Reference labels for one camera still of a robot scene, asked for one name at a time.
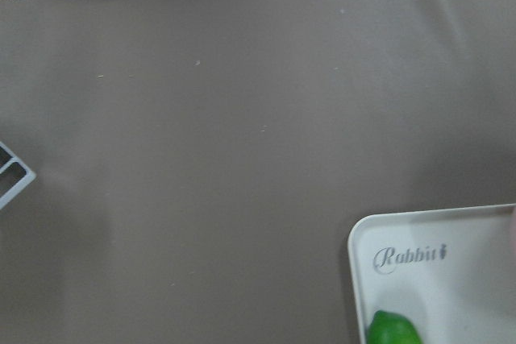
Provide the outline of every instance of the table surface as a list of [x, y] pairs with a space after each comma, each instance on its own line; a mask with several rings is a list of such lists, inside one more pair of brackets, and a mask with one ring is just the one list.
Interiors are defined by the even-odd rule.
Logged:
[[516, 201], [514, 0], [0, 2], [0, 342], [357, 343], [371, 213]]

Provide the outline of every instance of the gray tablecloth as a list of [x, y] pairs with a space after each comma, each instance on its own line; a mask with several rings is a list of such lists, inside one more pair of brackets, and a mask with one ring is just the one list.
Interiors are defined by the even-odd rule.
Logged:
[[0, 1], [0, 342], [357, 343], [371, 213], [516, 201], [514, 0]]

